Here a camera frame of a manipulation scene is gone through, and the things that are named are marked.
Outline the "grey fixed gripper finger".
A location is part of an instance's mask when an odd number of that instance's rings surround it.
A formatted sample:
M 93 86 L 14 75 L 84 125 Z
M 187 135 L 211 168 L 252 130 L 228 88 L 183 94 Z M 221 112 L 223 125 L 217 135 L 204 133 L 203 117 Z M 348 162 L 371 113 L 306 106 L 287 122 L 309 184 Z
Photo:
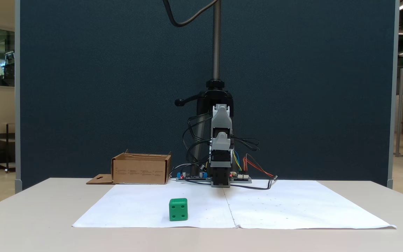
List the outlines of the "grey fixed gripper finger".
M 231 139 L 228 136 L 217 136 L 212 138 L 211 150 L 228 151 L 231 148 Z

